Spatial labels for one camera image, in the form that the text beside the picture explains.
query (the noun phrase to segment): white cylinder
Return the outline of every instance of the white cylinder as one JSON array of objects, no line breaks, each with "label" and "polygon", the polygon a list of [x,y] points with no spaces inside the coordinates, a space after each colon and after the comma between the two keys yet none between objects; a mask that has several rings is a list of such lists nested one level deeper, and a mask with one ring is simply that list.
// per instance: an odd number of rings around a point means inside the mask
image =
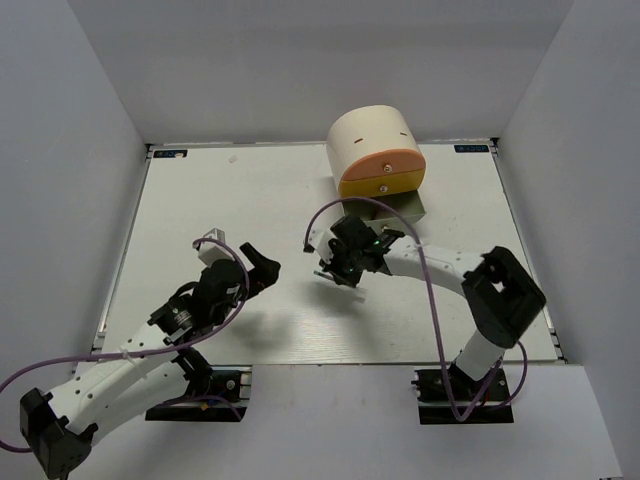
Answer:
[{"label": "white cylinder", "polygon": [[340,117],[329,130],[327,155],[341,196],[416,190],[426,168],[404,117],[385,105],[358,108]]},{"label": "white cylinder", "polygon": [[491,370],[504,352],[504,348],[494,345],[476,330],[454,363],[470,378],[478,381]]}]

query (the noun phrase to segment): white wall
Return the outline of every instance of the white wall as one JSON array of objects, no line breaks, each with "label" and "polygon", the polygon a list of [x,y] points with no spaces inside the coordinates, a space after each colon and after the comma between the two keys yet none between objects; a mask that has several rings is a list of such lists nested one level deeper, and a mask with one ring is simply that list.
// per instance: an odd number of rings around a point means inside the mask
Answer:
[{"label": "white wall", "polygon": [[576,0],[500,141],[560,340],[625,479],[640,478],[639,32],[637,1]]},{"label": "white wall", "polygon": [[[144,145],[64,0],[0,2],[0,376],[88,353],[143,173]],[[69,366],[0,397],[0,436],[23,445],[18,401]],[[0,477],[41,478],[0,451]]]},{"label": "white wall", "polygon": [[390,103],[419,139],[499,135],[571,0],[70,0],[143,139],[324,140]]}]

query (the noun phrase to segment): black label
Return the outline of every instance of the black label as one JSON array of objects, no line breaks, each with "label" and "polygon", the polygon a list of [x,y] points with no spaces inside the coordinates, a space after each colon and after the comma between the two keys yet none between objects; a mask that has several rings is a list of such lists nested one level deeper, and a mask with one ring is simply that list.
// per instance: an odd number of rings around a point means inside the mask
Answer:
[{"label": "black label", "polygon": [[489,147],[486,145],[454,145],[456,153],[488,153]]},{"label": "black label", "polygon": [[156,150],[153,152],[153,158],[184,158],[187,156],[187,150]]}]

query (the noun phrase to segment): white table surface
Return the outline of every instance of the white table surface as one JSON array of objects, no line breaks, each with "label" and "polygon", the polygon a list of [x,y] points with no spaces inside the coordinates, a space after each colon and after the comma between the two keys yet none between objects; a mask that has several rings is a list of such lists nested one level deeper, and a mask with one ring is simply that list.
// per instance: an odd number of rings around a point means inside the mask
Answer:
[{"label": "white table surface", "polygon": [[[471,252],[503,245],[525,263],[491,154],[458,154],[451,145],[421,149],[427,214],[417,229],[425,240]],[[105,351],[178,286],[199,278],[203,266],[191,241],[218,227],[232,247],[249,241],[282,270],[274,287],[199,346],[212,364],[436,362],[422,282],[365,274],[362,295],[313,275],[318,257],[302,252],[302,237],[311,215],[334,198],[324,145],[191,148],[186,158],[151,160],[107,318]],[[334,207],[317,225],[327,227],[340,214]],[[462,297],[438,287],[436,297],[451,360],[475,326]],[[543,315],[523,341],[533,361],[556,359]],[[506,358],[517,360],[519,353]]]},{"label": "white table surface", "polygon": [[[519,366],[506,367],[511,385]],[[144,422],[71,478],[598,480],[620,469],[582,367],[534,366],[505,425],[421,426],[409,366],[264,365],[235,424]]]}]

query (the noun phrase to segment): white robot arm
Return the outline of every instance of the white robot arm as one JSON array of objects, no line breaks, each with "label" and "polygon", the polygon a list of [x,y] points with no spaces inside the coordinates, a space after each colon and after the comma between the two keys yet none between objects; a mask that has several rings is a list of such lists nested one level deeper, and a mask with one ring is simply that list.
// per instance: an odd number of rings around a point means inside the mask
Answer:
[{"label": "white robot arm", "polygon": [[[224,242],[217,229],[205,237]],[[196,248],[206,265],[200,280],[180,287],[151,314],[120,346],[123,359],[79,368],[69,382],[47,393],[34,388],[20,400],[22,435],[49,479],[67,478],[105,435],[167,400],[226,389],[225,400],[242,402],[240,379],[225,387],[229,370],[213,370],[197,346],[187,343],[221,325],[240,301],[273,285],[280,264],[243,244],[240,250],[254,266],[247,288],[243,268],[223,249],[211,243]],[[168,351],[146,354],[159,349]]]},{"label": "white robot arm", "polygon": [[[345,216],[328,230],[312,230],[305,250],[320,255],[323,276],[355,287],[364,271],[424,280],[419,248],[423,246],[402,232],[378,235],[358,217]],[[423,252],[432,283],[469,303],[477,329],[450,374],[477,382],[516,344],[544,307],[545,297],[506,248],[480,255],[430,245]]]}]

